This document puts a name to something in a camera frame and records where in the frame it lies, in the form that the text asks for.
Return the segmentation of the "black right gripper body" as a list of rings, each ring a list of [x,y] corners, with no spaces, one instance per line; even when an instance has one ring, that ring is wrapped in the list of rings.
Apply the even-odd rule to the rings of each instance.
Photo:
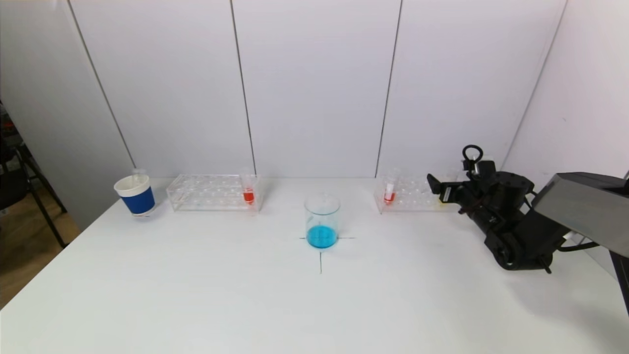
[[[439,200],[443,204],[456,204],[461,208],[470,208],[478,203],[470,181],[442,183]]]

